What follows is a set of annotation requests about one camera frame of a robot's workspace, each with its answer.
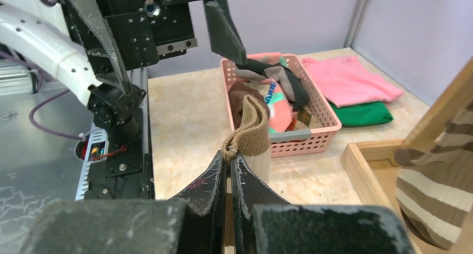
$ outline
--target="beige sock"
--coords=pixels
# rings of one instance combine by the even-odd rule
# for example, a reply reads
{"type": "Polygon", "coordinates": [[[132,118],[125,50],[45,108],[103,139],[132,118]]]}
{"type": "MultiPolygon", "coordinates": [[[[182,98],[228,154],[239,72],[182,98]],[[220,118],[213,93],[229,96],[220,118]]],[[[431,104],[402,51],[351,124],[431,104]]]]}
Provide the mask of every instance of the beige sock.
{"type": "Polygon", "coordinates": [[[431,244],[449,250],[473,205],[473,103],[447,126],[429,152],[400,149],[396,183],[401,210],[431,244]]]}
{"type": "Polygon", "coordinates": [[[242,123],[223,144],[224,160],[229,163],[240,151],[251,171],[268,183],[270,145],[266,111],[255,97],[246,95],[243,98],[242,123]]]}

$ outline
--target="label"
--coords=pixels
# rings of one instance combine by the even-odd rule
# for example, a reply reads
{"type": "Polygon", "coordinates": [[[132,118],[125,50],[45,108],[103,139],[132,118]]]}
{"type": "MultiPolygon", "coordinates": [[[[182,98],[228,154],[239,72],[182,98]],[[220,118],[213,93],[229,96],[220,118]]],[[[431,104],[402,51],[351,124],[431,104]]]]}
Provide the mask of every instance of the label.
{"type": "Polygon", "coordinates": [[[276,82],[271,81],[271,83],[269,84],[268,95],[266,95],[266,97],[264,98],[266,104],[268,104],[271,98],[273,97],[274,89],[276,89],[276,82]]]}

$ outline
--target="white wall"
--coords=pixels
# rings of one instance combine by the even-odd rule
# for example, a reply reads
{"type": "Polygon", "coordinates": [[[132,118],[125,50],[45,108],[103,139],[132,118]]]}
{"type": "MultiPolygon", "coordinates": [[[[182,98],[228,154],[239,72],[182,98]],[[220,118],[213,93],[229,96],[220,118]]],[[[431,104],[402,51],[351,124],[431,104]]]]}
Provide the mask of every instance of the white wall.
{"type": "Polygon", "coordinates": [[[473,55],[473,1],[371,0],[353,48],[432,104],[473,55]]]}
{"type": "MultiPolygon", "coordinates": [[[[247,53],[280,51],[305,54],[343,46],[357,0],[229,0],[230,13],[247,53]]],[[[162,60],[153,76],[219,66],[210,51],[201,2],[190,4],[199,47],[185,56],[162,60]]]]}

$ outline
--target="pink plastic basket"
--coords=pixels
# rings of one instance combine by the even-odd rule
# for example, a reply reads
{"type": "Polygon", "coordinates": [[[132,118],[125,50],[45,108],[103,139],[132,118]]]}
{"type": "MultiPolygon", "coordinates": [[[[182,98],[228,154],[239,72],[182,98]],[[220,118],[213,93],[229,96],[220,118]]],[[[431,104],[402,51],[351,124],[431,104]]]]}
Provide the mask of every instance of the pink plastic basket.
{"type": "MultiPolygon", "coordinates": [[[[278,63],[280,55],[267,54],[270,63],[278,63]]],[[[320,93],[312,78],[308,75],[304,66],[299,62],[299,59],[294,54],[283,54],[286,59],[288,68],[302,79],[302,86],[309,93],[310,108],[312,115],[315,115],[322,123],[321,128],[313,128],[306,130],[287,131],[282,133],[270,134],[271,142],[271,157],[311,154],[314,152],[323,152],[327,150],[329,143],[341,128],[341,122],[334,110],[330,107],[327,99],[320,93]]],[[[233,124],[233,117],[231,115],[230,100],[228,98],[228,90],[235,82],[244,82],[244,79],[235,75],[233,70],[235,64],[228,60],[222,59],[220,61],[222,68],[224,84],[226,88],[226,106],[230,118],[231,130],[235,130],[233,124]]]]}

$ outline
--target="table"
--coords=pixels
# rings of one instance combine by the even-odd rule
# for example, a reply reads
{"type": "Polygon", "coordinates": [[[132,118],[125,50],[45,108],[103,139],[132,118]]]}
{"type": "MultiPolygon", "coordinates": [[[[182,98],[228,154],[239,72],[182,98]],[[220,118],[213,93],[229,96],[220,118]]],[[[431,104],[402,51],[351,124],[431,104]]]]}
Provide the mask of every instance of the table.
{"type": "MultiPolygon", "coordinates": [[[[368,70],[402,88],[350,48],[301,57],[338,56],[357,56],[368,70]]],[[[172,197],[199,176],[230,134],[223,84],[219,68],[148,81],[156,199],[172,197]]],[[[388,108],[394,117],[389,124],[343,128],[325,152],[272,159],[269,186],[294,204],[361,204],[340,162],[345,146],[403,138],[428,105],[405,90],[388,108]]]]}

